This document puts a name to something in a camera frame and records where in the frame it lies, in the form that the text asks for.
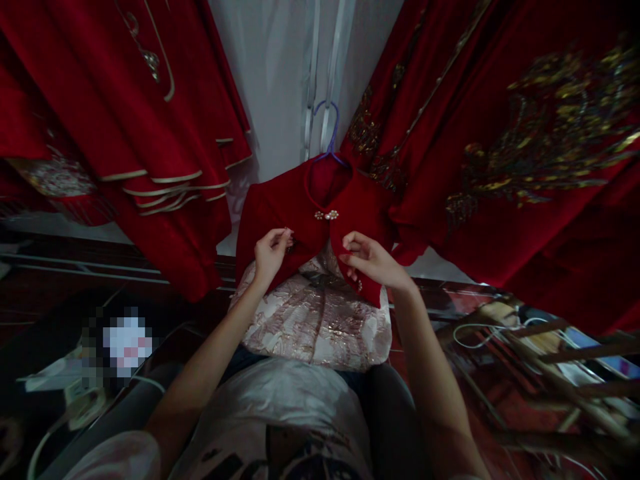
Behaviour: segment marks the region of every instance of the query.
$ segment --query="person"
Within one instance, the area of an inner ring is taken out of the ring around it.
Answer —
[[[98,445],[66,478],[490,478],[416,284],[378,242],[356,231],[344,236],[351,254],[339,259],[352,279],[368,275],[393,293],[414,416],[396,417],[408,403],[389,401],[398,391],[389,387],[393,379],[377,391],[354,388],[348,375],[277,357],[252,360],[229,377],[291,233],[274,229],[257,242],[254,280],[171,383],[144,431]],[[389,371],[378,365],[365,376]],[[387,400],[376,402],[380,397]],[[381,419],[388,419],[386,430]]]

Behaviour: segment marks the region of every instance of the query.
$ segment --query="hanger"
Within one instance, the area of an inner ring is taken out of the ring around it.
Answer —
[[[314,116],[316,113],[318,113],[318,110],[320,110],[320,106],[322,106],[322,104],[326,102],[327,102],[326,100],[322,100],[322,102],[318,103],[318,105],[316,106],[313,112]],[[336,160],[336,162],[338,162],[340,165],[342,165],[343,167],[349,168],[349,164],[344,162],[344,160],[342,160],[335,154],[335,136],[338,132],[338,122],[340,121],[340,112],[338,110],[337,105],[334,102],[331,102],[331,104],[333,105],[333,108],[335,108],[335,115],[336,115],[335,124],[333,125],[333,135],[331,136],[331,141],[329,142],[327,151],[324,154],[320,155],[318,158],[316,158],[314,162],[317,162],[318,160],[322,160],[323,158],[326,158],[328,156],[332,156]]]

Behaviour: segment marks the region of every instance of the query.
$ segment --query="red dress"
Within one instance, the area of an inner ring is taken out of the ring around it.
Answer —
[[[640,326],[632,18],[598,0],[404,3],[341,151],[396,192],[408,261],[430,245],[589,332]]]
[[[236,250],[236,282],[254,260],[255,243],[269,230],[288,227],[294,244],[269,290],[298,271],[331,240],[336,255],[348,253],[342,238],[354,230],[391,250],[393,224],[388,210],[390,192],[354,168],[346,169],[328,157],[304,162],[264,183],[252,185],[245,200]],[[339,262],[342,276],[362,297],[380,308],[380,284],[360,274],[354,282]]]
[[[251,151],[206,0],[9,1],[0,27],[125,234],[189,300],[219,286],[226,168]]]

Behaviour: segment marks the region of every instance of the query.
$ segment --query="gold embroidery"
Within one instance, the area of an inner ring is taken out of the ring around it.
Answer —
[[[155,80],[156,83],[160,83],[160,58],[158,55],[151,50],[146,50],[142,48],[140,42],[138,41],[138,33],[140,33],[140,28],[138,26],[138,20],[135,18],[134,14],[131,12],[127,12],[126,17],[123,17],[127,28],[129,29],[129,33],[133,38],[133,41],[138,46],[138,50],[140,51],[140,55],[144,59],[145,63],[151,70],[151,76]]]
[[[379,123],[371,119],[370,106],[371,86],[368,86],[365,94],[362,96],[362,100],[360,100],[360,105],[353,116],[349,132],[347,133],[349,140],[353,144],[354,151],[358,152],[358,154],[364,154],[369,158],[378,150],[381,128]]]
[[[625,122],[640,101],[637,47],[622,43],[600,61],[582,52],[552,53],[536,59],[523,78],[508,87],[511,120],[488,151],[465,148],[462,191],[447,199],[449,228],[458,228],[480,198],[544,203],[540,190],[603,185],[589,176],[637,156],[626,151],[640,126]]]
[[[409,40],[404,63],[398,63],[393,69],[393,73],[391,74],[392,94],[388,100],[389,104],[393,103],[395,92],[397,92],[398,86],[400,85],[400,82],[402,82],[402,78],[405,75],[405,65],[411,59],[413,48],[420,35],[422,25],[425,22],[426,11],[426,9],[423,9],[420,12],[420,20],[418,20],[418,23],[413,28],[413,36],[411,37],[411,40]],[[356,151],[358,155],[366,156],[366,158],[372,158],[377,152],[378,146],[380,145],[380,130],[382,129],[382,124],[373,121],[373,116],[369,110],[371,106],[372,94],[373,90],[369,85],[362,95],[358,110],[356,110],[351,120],[349,131],[347,132],[349,140],[353,144],[353,150]]]
[[[386,155],[376,155],[369,176],[380,183],[387,190],[402,194],[407,184],[407,177],[400,169],[398,162],[399,148],[394,148]]]
[[[450,68],[453,66],[458,56],[460,55],[460,52],[462,52],[462,49],[471,38],[471,35],[477,28],[478,24],[480,23],[480,20],[482,20],[482,17],[484,16],[485,12],[489,8],[491,1],[492,0],[478,0],[478,2],[475,4],[475,8],[473,9],[467,28],[464,30],[464,32],[462,32],[462,35],[460,35],[460,38],[458,39],[458,42],[455,44],[455,47],[453,49],[453,53],[449,57],[447,64],[442,70],[442,74],[440,74],[440,76],[436,78],[435,84],[431,89],[431,93],[429,94],[425,102],[422,104],[422,107],[420,107],[420,109],[418,110],[416,117],[414,118],[413,122],[409,126],[409,129],[406,131],[405,137],[403,138],[402,142],[396,145],[390,152],[387,152],[383,155],[377,155],[374,158],[370,166],[369,174],[371,178],[382,183],[385,186],[385,188],[391,189],[397,193],[404,190],[404,187],[407,184],[407,178],[406,178],[406,174],[404,174],[400,169],[399,152],[407,142],[409,136],[411,135],[411,132],[413,131],[413,128],[418,123],[418,120],[420,120],[420,117],[422,116],[423,112],[427,108],[428,104],[431,102],[431,99],[433,98],[436,91],[440,87],[440,84],[442,84],[442,80],[444,80]],[[422,28],[422,25],[424,23],[425,12],[426,10],[422,10],[421,12],[422,16],[420,18],[420,22],[418,23],[418,25],[416,25],[413,37],[409,42],[409,48],[407,50],[408,51],[407,61],[408,59],[411,58],[411,55],[413,53],[413,48],[419,36],[420,28]],[[404,73],[405,73],[404,65],[399,63],[398,65],[395,66],[395,70],[393,72],[394,92],[396,91],[397,86],[400,84],[400,81],[402,80]]]

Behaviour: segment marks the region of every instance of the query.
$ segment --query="floor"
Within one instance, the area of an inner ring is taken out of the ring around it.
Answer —
[[[125,265],[137,268],[153,268],[132,245],[112,244],[80,239],[52,240],[57,237],[35,236],[31,244],[20,253],[39,257],[80,259],[94,263]],[[221,276],[233,278],[233,258],[222,257],[218,265]],[[12,337],[29,328],[38,318],[65,298],[86,288],[108,286],[119,291],[146,297],[166,306],[180,305],[188,310],[197,326],[208,332],[223,318],[229,304],[229,291],[212,291],[197,304],[187,304],[168,284],[143,281],[92,277],[60,271],[42,271],[16,267],[0,281],[0,347]],[[466,283],[417,279],[425,304],[436,325],[454,321],[489,301],[495,293],[490,287]],[[393,342],[388,362],[407,380],[402,344],[395,328],[392,310]],[[531,460],[526,455],[506,454],[491,437],[483,418],[484,412],[477,406],[475,397],[461,385],[469,404],[469,416],[483,456],[495,479],[535,478]]]

